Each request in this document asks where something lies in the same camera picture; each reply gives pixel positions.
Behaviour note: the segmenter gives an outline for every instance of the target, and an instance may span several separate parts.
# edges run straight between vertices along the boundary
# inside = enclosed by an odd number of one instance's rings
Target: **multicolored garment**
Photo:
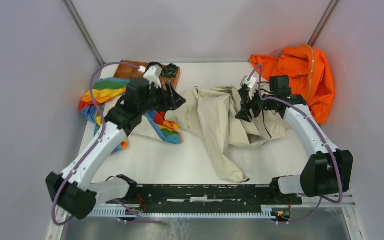
[[[128,79],[109,77],[101,79],[95,83],[92,92],[96,102],[100,105],[102,112],[104,112],[106,102],[117,96],[123,95],[126,92],[126,86],[129,82],[130,80]],[[102,118],[94,106],[94,103],[92,102],[91,94],[89,91],[87,91],[81,98],[79,110],[83,117],[85,117],[88,121],[96,124],[94,133],[96,134],[102,124]],[[181,144],[182,136],[176,130],[180,127],[172,121],[164,120],[164,115],[165,112],[151,111],[144,116],[148,119],[152,128],[155,130],[161,140],[171,144]],[[127,148],[128,146],[129,143],[126,139],[119,146],[117,146],[116,149],[114,149],[113,153],[121,150],[122,148]]]

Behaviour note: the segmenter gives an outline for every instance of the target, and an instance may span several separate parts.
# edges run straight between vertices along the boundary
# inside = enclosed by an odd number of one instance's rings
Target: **beige cloth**
[[[286,137],[288,124],[278,113],[265,111],[252,122],[235,118],[241,109],[241,97],[233,86],[203,89],[195,87],[182,95],[186,103],[168,111],[165,119],[177,123],[205,141],[212,165],[221,180],[242,183],[249,178],[224,155],[228,145],[256,148],[271,139]]]

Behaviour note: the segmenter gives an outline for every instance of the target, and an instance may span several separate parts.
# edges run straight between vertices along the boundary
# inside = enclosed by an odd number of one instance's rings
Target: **white table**
[[[212,88],[239,84],[253,70],[250,63],[179,63],[181,75],[177,92],[184,93],[195,86]],[[113,77],[117,65],[106,67],[101,78]],[[80,151],[93,138],[95,126],[87,123]],[[232,184],[220,180],[210,162],[205,143],[181,130],[184,142],[165,143],[149,137],[131,135],[130,146],[112,154],[93,179],[105,181],[109,176],[124,174],[139,184]],[[229,146],[230,159],[250,178],[246,184],[269,184],[274,177],[301,174],[308,158],[295,132],[287,138],[270,141],[258,149]]]

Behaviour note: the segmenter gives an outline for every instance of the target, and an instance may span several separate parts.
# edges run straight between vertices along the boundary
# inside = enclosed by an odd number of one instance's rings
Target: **orange fabric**
[[[335,97],[335,83],[323,51],[302,44],[285,48],[280,58],[251,55],[249,62],[254,67],[261,64],[262,76],[266,80],[272,76],[288,75],[292,94],[301,94],[304,97],[318,124],[326,122]]]

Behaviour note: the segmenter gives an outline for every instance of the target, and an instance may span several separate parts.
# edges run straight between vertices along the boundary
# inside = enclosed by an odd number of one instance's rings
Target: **white wall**
[[[62,0],[0,0],[0,240],[45,237],[45,178],[77,155],[96,67]]]
[[[323,129],[354,155],[357,207],[369,239],[384,239],[384,1],[340,1],[316,47],[336,84]]]
[[[106,62],[247,62],[307,43],[329,0],[73,0]]]

